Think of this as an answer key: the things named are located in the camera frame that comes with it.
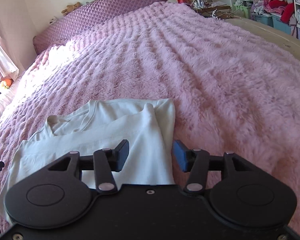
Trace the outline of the white Nevada sweatshirt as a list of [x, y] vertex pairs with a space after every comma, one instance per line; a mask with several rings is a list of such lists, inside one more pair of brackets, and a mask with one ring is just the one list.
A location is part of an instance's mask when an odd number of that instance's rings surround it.
[[71, 114], [49, 116], [16, 150], [0, 192], [0, 214], [8, 217], [4, 196], [17, 182], [70, 151], [87, 156], [122, 140], [129, 142], [129, 155], [122, 171], [114, 173], [117, 186], [173, 184], [174, 124], [172, 99], [90, 100]]

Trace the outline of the pink fluffy bed blanket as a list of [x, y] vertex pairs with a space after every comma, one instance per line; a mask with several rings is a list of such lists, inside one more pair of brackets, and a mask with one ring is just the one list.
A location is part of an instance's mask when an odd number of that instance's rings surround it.
[[56, 38], [0, 118], [0, 161], [9, 164], [48, 116], [119, 98], [172, 98], [176, 139], [235, 151], [288, 184], [300, 234], [300, 61], [288, 51], [168, 2]]

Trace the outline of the orange plush toy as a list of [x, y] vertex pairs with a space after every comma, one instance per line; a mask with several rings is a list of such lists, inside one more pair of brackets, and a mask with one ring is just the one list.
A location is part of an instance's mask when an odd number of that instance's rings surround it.
[[4, 79], [0, 82], [0, 93], [6, 92], [13, 84], [12, 79]]

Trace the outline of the brown teddy bear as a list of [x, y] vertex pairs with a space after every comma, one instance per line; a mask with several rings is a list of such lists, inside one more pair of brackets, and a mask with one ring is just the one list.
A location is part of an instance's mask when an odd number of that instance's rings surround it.
[[74, 10], [76, 10], [77, 8], [81, 7], [82, 6], [82, 3], [81, 2], [77, 2], [75, 4], [70, 4], [70, 5], [67, 5], [66, 8], [64, 10], [62, 10], [61, 14], [63, 16], [73, 12]]

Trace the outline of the pink curtain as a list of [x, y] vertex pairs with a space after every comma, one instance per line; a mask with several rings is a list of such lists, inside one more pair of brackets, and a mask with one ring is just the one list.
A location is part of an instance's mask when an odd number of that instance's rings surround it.
[[0, 79], [16, 80], [19, 76], [19, 68], [11, 57], [12, 54], [7, 46], [4, 32], [0, 23]]

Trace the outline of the beige bed frame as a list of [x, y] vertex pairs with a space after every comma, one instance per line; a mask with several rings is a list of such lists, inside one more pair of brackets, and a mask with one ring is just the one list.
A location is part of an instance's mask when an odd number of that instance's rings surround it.
[[291, 53], [300, 61], [300, 40], [268, 25], [247, 18], [230, 18], [226, 22], [236, 25], [252, 34], [262, 37], [268, 42]]

